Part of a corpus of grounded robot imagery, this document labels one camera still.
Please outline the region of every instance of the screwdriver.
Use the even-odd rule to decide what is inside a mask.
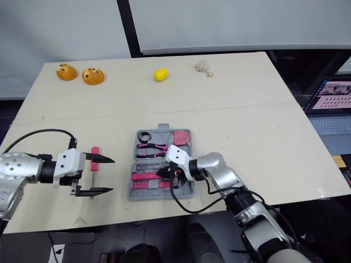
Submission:
[[[99,154],[100,150],[99,147],[92,147],[92,153]],[[99,164],[94,163],[93,161],[90,161],[90,171],[93,172],[93,177],[92,177],[92,187],[94,187],[94,180],[95,180],[95,172],[99,170]]]

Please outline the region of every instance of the laptop keyboard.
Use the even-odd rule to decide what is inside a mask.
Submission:
[[[351,118],[348,116],[335,118],[309,119],[319,135],[351,134]]]

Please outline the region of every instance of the robotic arm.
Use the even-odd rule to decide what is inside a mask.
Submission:
[[[291,249],[283,229],[274,220],[262,202],[255,200],[241,178],[225,164],[216,152],[192,159],[182,149],[169,147],[166,160],[180,167],[189,181],[211,178],[220,191],[227,210],[242,228],[242,241],[252,253],[255,262],[310,262],[302,254]]]
[[[23,152],[5,151],[0,155],[0,219],[10,220],[20,203],[26,184],[38,182],[71,186],[70,195],[96,196],[109,192],[113,188],[92,187],[81,190],[78,185],[82,177],[85,160],[96,163],[114,163],[102,155],[84,153],[75,149],[76,142],[70,143],[70,149],[60,153],[57,161],[51,155],[30,155]]]

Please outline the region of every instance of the yellow toy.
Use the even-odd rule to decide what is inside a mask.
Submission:
[[[164,81],[168,77],[168,70],[166,68],[160,68],[154,72],[155,81]]]
[[[105,75],[101,70],[89,67],[83,70],[82,78],[85,83],[90,85],[96,85],[104,81]]]
[[[64,81],[71,81],[77,77],[77,71],[74,67],[62,63],[57,69],[56,74],[60,79]]]

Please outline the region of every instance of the laptop screen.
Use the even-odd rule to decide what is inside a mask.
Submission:
[[[351,114],[351,80],[324,80],[304,110],[308,115]]]

